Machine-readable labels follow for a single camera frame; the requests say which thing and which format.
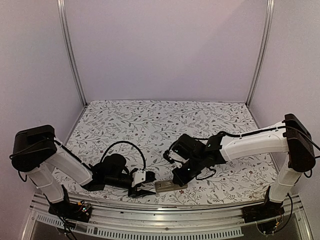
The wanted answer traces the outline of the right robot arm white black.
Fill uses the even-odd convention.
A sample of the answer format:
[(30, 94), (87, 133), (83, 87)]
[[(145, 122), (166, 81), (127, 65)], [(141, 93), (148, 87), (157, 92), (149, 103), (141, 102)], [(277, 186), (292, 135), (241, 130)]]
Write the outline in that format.
[(312, 136), (292, 113), (274, 125), (255, 131), (231, 134), (221, 131), (210, 136), (206, 143), (187, 134), (181, 135), (171, 150), (183, 158), (181, 167), (172, 171), (173, 183), (188, 184), (203, 169), (225, 164), (234, 159), (266, 153), (286, 153), (286, 163), (266, 192), (265, 202), (259, 206), (262, 218), (269, 218), (278, 210), (287, 193), (301, 175), (316, 165)]

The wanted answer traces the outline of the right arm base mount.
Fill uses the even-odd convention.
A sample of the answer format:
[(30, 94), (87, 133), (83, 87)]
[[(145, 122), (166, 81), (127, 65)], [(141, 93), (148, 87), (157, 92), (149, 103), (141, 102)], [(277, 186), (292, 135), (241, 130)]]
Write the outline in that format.
[(264, 202), (261, 204), (245, 206), (241, 209), (242, 218), (245, 223), (261, 221), (268, 218), (280, 216), (285, 213), (283, 202), (273, 202), (270, 200), (270, 186), (268, 187)]

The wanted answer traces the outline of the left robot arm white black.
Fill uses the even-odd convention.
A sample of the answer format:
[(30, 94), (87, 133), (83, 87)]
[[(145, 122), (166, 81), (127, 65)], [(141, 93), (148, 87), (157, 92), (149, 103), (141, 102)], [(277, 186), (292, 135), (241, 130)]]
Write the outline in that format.
[(89, 192), (103, 191), (105, 186), (112, 186), (126, 189), (130, 198), (155, 194), (140, 188), (155, 181), (154, 172), (144, 167), (129, 170), (126, 158), (118, 153), (103, 154), (95, 165), (85, 164), (57, 140), (55, 129), (48, 124), (19, 131), (14, 137), (9, 158), (12, 166), (25, 173), (63, 217), (74, 213), (74, 205), (64, 198), (67, 194), (54, 179), (49, 166), (59, 169)]

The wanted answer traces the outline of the white remote control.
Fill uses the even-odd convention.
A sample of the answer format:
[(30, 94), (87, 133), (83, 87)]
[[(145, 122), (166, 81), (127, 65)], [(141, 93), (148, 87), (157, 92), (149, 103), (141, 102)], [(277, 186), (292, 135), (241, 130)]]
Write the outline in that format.
[(178, 190), (184, 190), (188, 187), (188, 185), (180, 186), (178, 184), (174, 184), (172, 180), (162, 180), (154, 183), (155, 191), (157, 193), (165, 193), (172, 192)]

